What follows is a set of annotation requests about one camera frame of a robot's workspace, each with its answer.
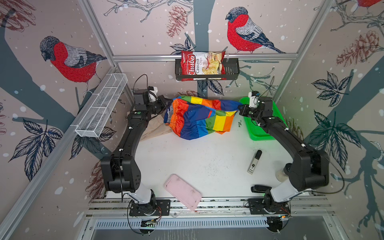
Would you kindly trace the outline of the multicoloured shorts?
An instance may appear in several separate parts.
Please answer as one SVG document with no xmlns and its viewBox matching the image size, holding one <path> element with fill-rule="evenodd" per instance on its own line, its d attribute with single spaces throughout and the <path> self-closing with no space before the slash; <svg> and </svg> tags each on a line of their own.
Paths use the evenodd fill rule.
<svg viewBox="0 0 384 240">
<path fill-rule="evenodd" d="M 173 99 L 164 116 L 164 123 L 180 138 L 194 140 L 211 133 L 229 132 L 240 102 L 207 100 L 192 96 Z"/>
</svg>

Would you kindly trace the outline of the green plastic basket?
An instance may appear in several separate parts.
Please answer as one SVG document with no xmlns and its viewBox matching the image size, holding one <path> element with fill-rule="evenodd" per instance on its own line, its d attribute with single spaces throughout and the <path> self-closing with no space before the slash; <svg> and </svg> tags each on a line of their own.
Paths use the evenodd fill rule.
<svg viewBox="0 0 384 240">
<path fill-rule="evenodd" d="M 260 96 L 259 100 L 272 100 L 272 98 Z M 289 129 L 275 102 L 273 103 L 273 116 L 273 124 L 257 124 L 250 118 L 244 117 L 250 138 L 253 141 L 277 140 L 279 143 L 283 143 L 288 140 Z"/>
</svg>

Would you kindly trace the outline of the pink plastic tray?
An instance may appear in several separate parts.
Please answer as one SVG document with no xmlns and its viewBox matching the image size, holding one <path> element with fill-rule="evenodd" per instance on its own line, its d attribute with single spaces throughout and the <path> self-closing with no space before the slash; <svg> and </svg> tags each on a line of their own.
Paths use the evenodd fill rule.
<svg viewBox="0 0 384 240">
<path fill-rule="evenodd" d="M 172 174 L 164 188 L 189 210 L 194 211 L 202 199 L 202 194 L 178 175 Z"/>
</svg>

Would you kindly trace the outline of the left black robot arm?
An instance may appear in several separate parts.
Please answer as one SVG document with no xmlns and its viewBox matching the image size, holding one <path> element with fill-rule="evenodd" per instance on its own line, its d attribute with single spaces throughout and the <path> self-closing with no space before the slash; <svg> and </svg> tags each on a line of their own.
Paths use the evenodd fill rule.
<svg viewBox="0 0 384 240">
<path fill-rule="evenodd" d="M 141 171 L 135 155 L 149 122 L 162 114 L 172 101 L 163 95 L 157 97 L 149 89 L 136 90 L 122 139 L 109 157 L 101 159 L 106 190 L 121 194 L 121 197 L 128 194 L 135 204 L 151 211 L 157 208 L 155 193 L 141 184 Z"/>
</svg>

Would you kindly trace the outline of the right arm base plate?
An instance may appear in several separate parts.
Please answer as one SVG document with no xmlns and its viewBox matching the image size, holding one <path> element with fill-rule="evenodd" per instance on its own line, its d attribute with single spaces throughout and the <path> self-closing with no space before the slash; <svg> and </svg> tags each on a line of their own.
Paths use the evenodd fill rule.
<svg viewBox="0 0 384 240">
<path fill-rule="evenodd" d="M 290 215 L 291 209 L 288 202 L 276 203 L 274 200 L 262 198 L 248 199 L 245 207 L 251 215 Z"/>
</svg>

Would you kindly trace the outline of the beige shorts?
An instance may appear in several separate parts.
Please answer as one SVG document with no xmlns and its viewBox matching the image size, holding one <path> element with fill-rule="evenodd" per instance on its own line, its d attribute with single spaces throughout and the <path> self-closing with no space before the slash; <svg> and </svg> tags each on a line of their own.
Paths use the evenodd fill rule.
<svg viewBox="0 0 384 240">
<path fill-rule="evenodd" d="M 143 132 L 140 142 L 149 140 L 155 137 L 166 135 L 172 132 L 172 129 L 164 123 L 164 118 L 159 115 L 149 121 L 146 130 Z"/>
</svg>

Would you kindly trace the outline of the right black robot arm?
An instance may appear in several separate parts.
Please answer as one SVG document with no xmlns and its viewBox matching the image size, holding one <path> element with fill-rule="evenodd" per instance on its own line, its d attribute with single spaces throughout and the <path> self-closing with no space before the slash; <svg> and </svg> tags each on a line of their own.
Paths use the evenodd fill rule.
<svg viewBox="0 0 384 240">
<path fill-rule="evenodd" d="M 255 121 L 257 126 L 275 138 L 293 159 L 292 163 L 285 166 L 288 179 L 266 191 L 265 197 L 269 197 L 274 203 L 285 203 L 305 191 L 329 184 L 329 155 L 307 145 L 283 120 L 273 116 L 271 98 L 261 97 L 256 107 L 241 105 L 239 113 Z"/>
</svg>

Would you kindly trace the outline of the white round cup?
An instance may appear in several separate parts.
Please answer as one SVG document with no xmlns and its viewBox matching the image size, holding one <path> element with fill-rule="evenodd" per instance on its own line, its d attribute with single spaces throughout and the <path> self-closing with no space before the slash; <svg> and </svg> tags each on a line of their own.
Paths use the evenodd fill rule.
<svg viewBox="0 0 384 240">
<path fill-rule="evenodd" d="M 284 172 L 283 169 L 276 172 L 276 178 L 281 183 L 289 179 L 288 175 Z"/>
</svg>

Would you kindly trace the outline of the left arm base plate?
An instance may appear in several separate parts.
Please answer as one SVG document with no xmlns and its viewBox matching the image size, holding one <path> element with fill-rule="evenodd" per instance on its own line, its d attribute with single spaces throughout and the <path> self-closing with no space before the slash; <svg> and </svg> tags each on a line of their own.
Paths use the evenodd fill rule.
<svg viewBox="0 0 384 240">
<path fill-rule="evenodd" d="M 132 203 L 130 206 L 130 217 L 160 217 L 170 214 L 170 200 L 156 200 L 148 204 Z"/>
</svg>

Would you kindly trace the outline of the small black device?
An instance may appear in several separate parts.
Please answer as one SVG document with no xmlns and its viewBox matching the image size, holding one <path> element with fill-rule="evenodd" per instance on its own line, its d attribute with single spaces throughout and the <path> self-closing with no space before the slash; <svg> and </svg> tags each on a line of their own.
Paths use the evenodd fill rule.
<svg viewBox="0 0 384 240">
<path fill-rule="evenodd" d="M 254 185 L 251 187 L 252 193 L 266 193 L 267 191 L 270 191 L 272 187 L 264 186 L 264 185 Z"/>
</svg>

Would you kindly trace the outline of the red cassava chips bag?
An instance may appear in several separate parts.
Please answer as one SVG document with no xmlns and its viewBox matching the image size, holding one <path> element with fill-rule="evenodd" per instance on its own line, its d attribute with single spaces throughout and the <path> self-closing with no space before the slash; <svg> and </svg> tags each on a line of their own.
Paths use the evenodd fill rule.
<svg viewBox="0 0 384 240">
<path fill-rule="evenodd" d="M 226 73 L 223 67 L 225 53 L 182 51 L 181 75 L 223 75 Z"/>
</svg>

